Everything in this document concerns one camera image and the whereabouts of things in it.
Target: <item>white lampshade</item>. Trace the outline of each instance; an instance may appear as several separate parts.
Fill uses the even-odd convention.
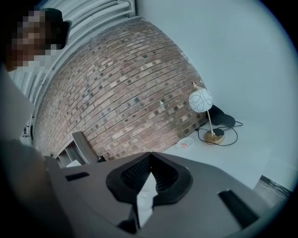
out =
[[[195,112],[206,112],[208,111],[212,103],[212,95],[206,88],[200,88],[199,90],[191,93],[188,98],[190,107]]]

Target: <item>power cord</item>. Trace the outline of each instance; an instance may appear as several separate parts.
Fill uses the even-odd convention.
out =
[[[232,145],[232,144],[236,143],[237,140],[238,140],[238,133],[235,131],[234,128],[235,128],[235,127],[239,127],[239,126],[243,126],[243,123],[242,123],[242,122],[239,122],[239,121],[235,121],[235,122],[239,123],[240,125],[233,126],[233,127],[221,126],[221,127],[218,127],[218,128],[217,128],[217,129],[226,128],[226,129],[223,130],[223,131],[227,131],[227,130],[229,130],[229,129],[232,129],[232,130],[236,133],[236,140],[235,140],[234,142],[232,142],[232,143],[230,143],[230,144],[227,144],[227,145],[220,145],[220,144],[216,144],[216,143],[212,143],[212,142],[208,142],[208,144],[219,145],[219,146],[228,146],[228,145]],[[211,132],[210,130],[201,128],[201,127],[202,127],[203,125],[205,125],[206,123],[207,123],[207,122],[202,123],[202,124],[196,129],[196,130],[197,130],[197,136],[198,136],[198,138],[200,139],[200,141],[202,141],[202,142],[207,142],[207,141],[205,141],[205,140],[203,140],[203,139],[200,138],[199,130],[205,130],[205,131]]]

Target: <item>table lamp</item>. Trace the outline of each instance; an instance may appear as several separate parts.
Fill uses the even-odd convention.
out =
[[[188,98],[188,102],[190,107],[195,112],[206,112],[208,115],[208,120],[210,123],[210,131],[207,131],[204,135],[204,140],[207,144],[219,144],[224,140],[224,131],[221,129],[214,129],[212,128],[212,123],[209,115],[209,109],[211,109],[213,102],[212,102],[212,95],[206,89],[199,87],[194,82],[192,83],[196,91],[190,94]]]

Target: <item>table top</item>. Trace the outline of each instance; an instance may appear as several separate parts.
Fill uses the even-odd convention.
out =
[[[194,144],[191,147],[178,149],[174,145],[165,150],[164,153],[218,167],[253,189],[270,157],[271,150],[267,143],[269,136],[256,122],[241,122],[244,125],[235,128],[238,133],[238,141],[233,145],[208,145],[199,140],[197,131],[195,131],[189,135],[194,139]],[[206,124],[202,128],[209,130],[210,125]],[[200,138],[203,139],[206,131],[200,130],[199,133]],[[225,139],[221,144],[229,144],[235,139],[235,132],[231,129],[227,130],[225,131]]]

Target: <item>gold lamp base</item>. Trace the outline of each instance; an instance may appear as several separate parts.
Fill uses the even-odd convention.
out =
[[[204,140],[209,145],[220,144],[224,140],[224,135],[220,135],[220,136],[215,135],[213,137],[211,132],[206,132],[206,134],[204,135]]]

